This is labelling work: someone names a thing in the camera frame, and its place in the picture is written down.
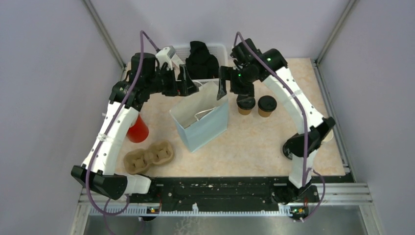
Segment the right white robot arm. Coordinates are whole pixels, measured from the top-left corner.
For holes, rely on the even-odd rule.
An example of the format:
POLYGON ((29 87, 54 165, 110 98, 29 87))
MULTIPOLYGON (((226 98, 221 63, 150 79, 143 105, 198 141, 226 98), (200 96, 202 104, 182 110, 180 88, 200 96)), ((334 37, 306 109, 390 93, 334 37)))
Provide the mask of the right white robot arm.
POLYGON ((333 130, 333 117, 324 117, 317 111, 292 76, 286 59, 275 48, 261 52, 250 38, 234 44, 231 50, 234 67, 221 66, 217 99, 229 91, 248 97, 254 96, 254 82, 260 81, 277 97, 291 116, 297 133, 283 145, 283 153, 292 160, 287 196, 294 202, 307 195, 314 158, 318 149, 333 130))

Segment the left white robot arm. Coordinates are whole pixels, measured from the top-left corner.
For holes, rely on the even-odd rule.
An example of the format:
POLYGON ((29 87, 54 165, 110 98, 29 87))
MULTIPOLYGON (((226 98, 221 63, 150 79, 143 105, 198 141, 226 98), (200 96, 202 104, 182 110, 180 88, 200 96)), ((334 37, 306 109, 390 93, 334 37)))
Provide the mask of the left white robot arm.
POLYGON ((177 54, 136 53, 125 79, 112 88, 106 117, 92 150, 81 165, 73 166, 72 177, 84 188, 114 200, 125 194, 138 194, 144 202, 154 201, 157 189, 150 178, 115 173, 122 143, 150 95, 189 96, 198 90, 177 54))

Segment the light blue paper bag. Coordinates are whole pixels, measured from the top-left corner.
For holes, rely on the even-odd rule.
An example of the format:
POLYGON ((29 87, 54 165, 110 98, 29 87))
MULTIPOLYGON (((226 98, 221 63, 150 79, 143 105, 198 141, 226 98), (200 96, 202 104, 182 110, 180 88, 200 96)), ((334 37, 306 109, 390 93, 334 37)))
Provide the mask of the light blue paper bag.
POLYGON ((195 152, 227 130, 229 100, 217 99, 218 82, 209 81, 170 109, 182 142, 195 152))

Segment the stack of paper cups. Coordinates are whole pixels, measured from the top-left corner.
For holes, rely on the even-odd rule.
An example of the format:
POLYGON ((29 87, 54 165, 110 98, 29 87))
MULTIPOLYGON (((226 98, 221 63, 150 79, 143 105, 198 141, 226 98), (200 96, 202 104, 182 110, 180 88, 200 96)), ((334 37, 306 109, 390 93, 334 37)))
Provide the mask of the stack of paper cups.
POLYGON ((333 132, 333 129, 332 129, 332 130, 330 130, 330 131, 327 133, 327 135, 324 137, 324 139, 322 140, 322 143, 323 143, 323 144, 325 144, 325 143, 327 143, 327 142, 331 141, 331 140, 333 139, 333 137, 334 137, 334 132, 333 132))

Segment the brown paper coffee cup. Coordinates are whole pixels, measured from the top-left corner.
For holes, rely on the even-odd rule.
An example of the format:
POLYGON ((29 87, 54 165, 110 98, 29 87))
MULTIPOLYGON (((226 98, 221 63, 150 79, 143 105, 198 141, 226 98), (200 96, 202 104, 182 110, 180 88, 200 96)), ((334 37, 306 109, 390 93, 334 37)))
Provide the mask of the brown paper coffee cup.
POLYGON ((268 111, 264 111, 264 110, 259 109, 258 114, 263 118, 267 118, 272 114, 272 111, 268 112, 268 111))

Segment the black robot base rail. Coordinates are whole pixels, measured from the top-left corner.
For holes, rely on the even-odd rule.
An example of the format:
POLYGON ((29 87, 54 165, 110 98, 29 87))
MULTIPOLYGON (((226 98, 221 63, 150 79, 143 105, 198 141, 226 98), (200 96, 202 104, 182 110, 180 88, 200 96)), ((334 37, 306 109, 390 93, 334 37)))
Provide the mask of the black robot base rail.
POLYGON ((156 177, 146 194, 132 194, 133 204, 155 203, 162 212, 276 212, 289 203, 311 205, 326 199, 329 186, 348 177, 316 176, 304 189, 287 177, 156 177))

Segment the black coffee cup lid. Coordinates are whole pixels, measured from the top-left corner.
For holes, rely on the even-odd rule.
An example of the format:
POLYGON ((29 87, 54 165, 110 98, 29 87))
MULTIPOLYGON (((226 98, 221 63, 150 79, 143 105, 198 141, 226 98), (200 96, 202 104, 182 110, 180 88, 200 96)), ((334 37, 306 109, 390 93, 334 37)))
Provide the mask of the black coffee cup lid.
POLYGON ((273 112, 277 108, 277 101, 270 95, 264 95, 258 100, 258 107, 264 112, 273 112))

